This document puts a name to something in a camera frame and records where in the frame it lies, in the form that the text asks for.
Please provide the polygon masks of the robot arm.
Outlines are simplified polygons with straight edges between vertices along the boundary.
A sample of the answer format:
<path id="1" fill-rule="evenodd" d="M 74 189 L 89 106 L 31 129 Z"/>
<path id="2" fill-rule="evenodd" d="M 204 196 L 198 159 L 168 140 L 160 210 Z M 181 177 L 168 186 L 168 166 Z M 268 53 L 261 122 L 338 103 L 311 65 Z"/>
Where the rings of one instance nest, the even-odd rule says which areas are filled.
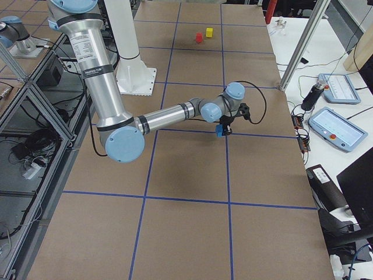
<path id="1" fill-rule="evenodd" d="M 101 28 L 97 1 L 49 1 L 52 29 L 68 36 L 81 75 L 93 99 L 99 121 L 97 130 L 109 158 L 128 163 L 145 147 L 145 135 L 166 126 L 201 116 L 209 123 L 235 116 L 245 89 L 230 83 L 214 100 L 200 98 L 135 117 L 125 109 L 124 93 L 151 94 L 156 70 L 140 58 L 131 6 L 128 1 L 106 1 L 105 7 L 119 55 L 114 68 Z"/>
<path id="2" fill-rule="evenodd" d="M 1 43 L 15 58 L 35 59 L 43 50 L 17 16 L 1 18 Z"/>

